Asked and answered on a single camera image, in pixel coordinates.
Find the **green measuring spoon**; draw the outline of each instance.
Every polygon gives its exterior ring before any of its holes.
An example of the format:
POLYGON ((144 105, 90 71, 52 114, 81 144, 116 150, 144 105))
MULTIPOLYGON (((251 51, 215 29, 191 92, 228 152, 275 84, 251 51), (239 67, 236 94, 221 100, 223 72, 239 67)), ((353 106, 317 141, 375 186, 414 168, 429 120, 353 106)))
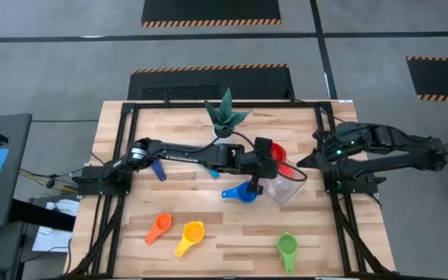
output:
POLYGON ((283 233, 279 237, 278 249, 285 262, 285 273, 287 275, 295 273, 295 259, 298 248, 299 244, 291 233, 283 233))

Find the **orange measuring spoon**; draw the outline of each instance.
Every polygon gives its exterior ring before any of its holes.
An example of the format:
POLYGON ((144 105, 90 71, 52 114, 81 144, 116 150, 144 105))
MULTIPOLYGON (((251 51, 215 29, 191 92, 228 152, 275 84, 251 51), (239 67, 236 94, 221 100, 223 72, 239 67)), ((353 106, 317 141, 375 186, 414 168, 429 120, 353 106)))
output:
POLYGON ((156 216, 155 223, 148 231, 148 235, 145 237, 145 242, 148 245, 152 245, 162 233, 166 232, 172 225, 171 214, 160 214, 156 216))

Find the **hazard tape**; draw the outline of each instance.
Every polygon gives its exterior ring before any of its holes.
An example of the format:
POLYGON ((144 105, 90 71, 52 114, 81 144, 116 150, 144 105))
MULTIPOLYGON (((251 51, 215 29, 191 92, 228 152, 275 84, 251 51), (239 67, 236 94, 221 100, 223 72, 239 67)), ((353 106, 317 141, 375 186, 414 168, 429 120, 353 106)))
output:
POLYGON ((435 58, 435 57, 414 57, 414 56, 408 56, 405 57, 407 61, 411 60, 419 60, 419 61, 448 61, 448 58, 435 58))
POLYGON ((182 71, 204 71, 204 70, 230 70, 230 69, 253 69, 253 68, 288 68, 283 64, 264 65, 227 65, 227 66, 199 66, 199 67, 174 67, 174 68, 148 68, 134 70, 131 75, 138 73, 160 73, 160 72, 182 72, 182 71))
POLYGON ((171 20, 143 22, 142 27, 247 26, 280 25, 280 19, 171 20))
POLYGON ((448 96, 438 94, 418 95, 418 99, 426 101, 443 101, 448 102, 448 96))

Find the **white paper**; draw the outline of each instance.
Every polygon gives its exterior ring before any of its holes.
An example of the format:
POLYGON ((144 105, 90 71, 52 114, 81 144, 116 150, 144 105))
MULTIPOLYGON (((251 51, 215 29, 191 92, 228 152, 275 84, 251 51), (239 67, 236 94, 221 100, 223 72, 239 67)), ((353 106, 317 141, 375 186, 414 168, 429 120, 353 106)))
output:
MULTIPOLYGON (((79 210, 79 203, 77 201, 71 201, 68 199, 60 200, 56 203, 60 212, 77 216, 77 211, 79 210)), ((55 209, 53 202, 48 202, 46 204, 46 209, 55 209)), ((68 252, 67 246, 68 241, 72 238, 72 233, 50 229, 46 226, 40 226, 39 232, 32 246, 32 251, 45 252, 53 247, 64 247, 53 249, 53 252, 68 252)))

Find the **yellow measuring spoon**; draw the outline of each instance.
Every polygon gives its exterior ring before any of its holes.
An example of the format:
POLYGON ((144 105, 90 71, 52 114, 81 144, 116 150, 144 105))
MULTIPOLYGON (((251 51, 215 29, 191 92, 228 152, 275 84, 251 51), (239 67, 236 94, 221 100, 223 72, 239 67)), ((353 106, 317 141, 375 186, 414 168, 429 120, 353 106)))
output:
POLYGON ((179 245, 174 252, 176 257, 182 257, 186 250, 200 242, 205 235, 203 222, 189 222, 184 225, 183 238, 181 238, 179 245))

